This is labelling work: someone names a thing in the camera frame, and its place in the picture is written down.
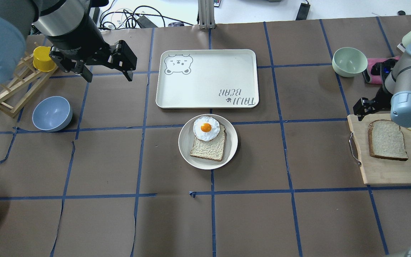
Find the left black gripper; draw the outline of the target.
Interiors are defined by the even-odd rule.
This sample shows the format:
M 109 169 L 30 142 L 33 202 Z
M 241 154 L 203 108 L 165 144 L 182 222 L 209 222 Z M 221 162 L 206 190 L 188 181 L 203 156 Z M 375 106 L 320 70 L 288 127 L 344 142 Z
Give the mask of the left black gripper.
M 124 40 L 110 46 L 87 14 L 75 29 L 49 40 L 53 45 L 50 56 L 62 72 L 73 72 L 91 83 L 93 74 L 86 65 L 107 65 L 119 70 L 129 82 L 133 80 L 137 57 L 132 49 Z

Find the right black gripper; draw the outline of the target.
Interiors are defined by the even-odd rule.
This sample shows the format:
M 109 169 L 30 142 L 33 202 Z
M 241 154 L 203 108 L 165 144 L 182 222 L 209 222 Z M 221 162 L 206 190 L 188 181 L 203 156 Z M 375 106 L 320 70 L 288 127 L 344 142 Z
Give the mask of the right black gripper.
M 376 96 L 373 99 L 369 100 L 368 98 L 362 97 L 354 104 L 353 111 L 358 121 L 362 121 L 367 115 L 390 110 L 392 93 L 388 92 L 385 88 L 384 82 L 380 85 L 380 89 L 377 91 Z

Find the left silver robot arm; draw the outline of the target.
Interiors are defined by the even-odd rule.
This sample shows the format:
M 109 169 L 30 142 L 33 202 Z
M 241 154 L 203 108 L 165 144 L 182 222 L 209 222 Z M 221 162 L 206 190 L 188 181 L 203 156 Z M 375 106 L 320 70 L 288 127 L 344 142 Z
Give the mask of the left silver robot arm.
M 132 81 L 137 57 L 123 40 L 109 45 L 90 17 L 107 0 L 0 0 L 0 84 L 12 77 L 34 25 L 52 43 L 49 57 L 62 72 L 92 81 L 88 66 L 102 65 Z

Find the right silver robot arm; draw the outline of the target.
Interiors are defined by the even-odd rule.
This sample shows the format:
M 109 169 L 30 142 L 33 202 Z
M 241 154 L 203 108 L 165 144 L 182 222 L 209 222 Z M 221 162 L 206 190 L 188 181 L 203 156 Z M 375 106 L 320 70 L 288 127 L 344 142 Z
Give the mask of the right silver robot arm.
M 375 98 L 360 98 L 353 107 L 361 121 L 366 115 L 390 111 L 393 122 L 401 127 L 411 127 L 411 42 L 388 73 L 381 69 L 382 86 Z

